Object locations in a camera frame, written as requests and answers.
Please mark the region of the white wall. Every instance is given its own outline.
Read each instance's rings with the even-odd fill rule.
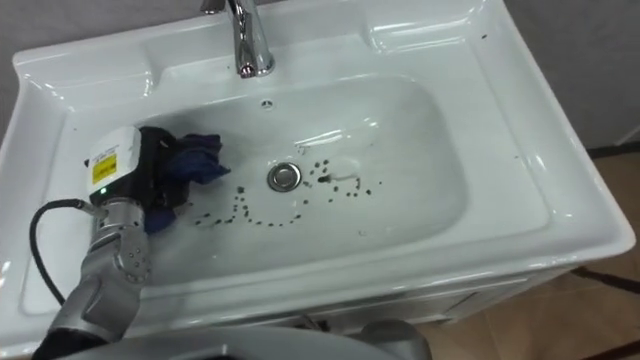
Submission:
[[[506,2],[585,145],[640,141],[640,133],[629,136],[640,125],[640,1]],[[15,52],[200,16],[199,7],[200,0],[0,0],[0,137],[16,97]]]

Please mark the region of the sink drain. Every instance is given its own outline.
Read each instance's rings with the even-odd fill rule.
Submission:
[[[267,184],[277,192],[291,191],[300,185],[302,173],[292,163],[280,163],[274,166],[267,175]]]

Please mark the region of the tiled floor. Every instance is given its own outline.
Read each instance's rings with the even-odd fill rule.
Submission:
[[[640,234],[640,154],[595,163]],[[589,268],[640,280],[640,246]],[[640,340],[640,296],[568,274],[457,324],[420,329],[435,360],[579,360]]]

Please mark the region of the label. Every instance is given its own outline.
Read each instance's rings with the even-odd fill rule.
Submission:
[[[109,175],[115,174],[116,166],[116,154],[111,154],[96,162],[93,166],[93,184],[100,182]]]

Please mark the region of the ceramic sink basin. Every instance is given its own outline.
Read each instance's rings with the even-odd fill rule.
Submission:
[[[633,245],[501,1],[290,0],[260,12],[276,59],[264,78],[235,74],[224,14],[16,55],[20,94],[0,152],[0,318],[19,325],[0,327],[0,346],[35,344],[58,308],[28,252],[32,214],[86,198],[89,148],[125,125],[219,134],[232,170],[193,186],[178,222],[151,239],[130,334]],[[286,193],[266,181],[281,162],[302,173]],[[40,223],[64,294],[91,226],[65,210]]]

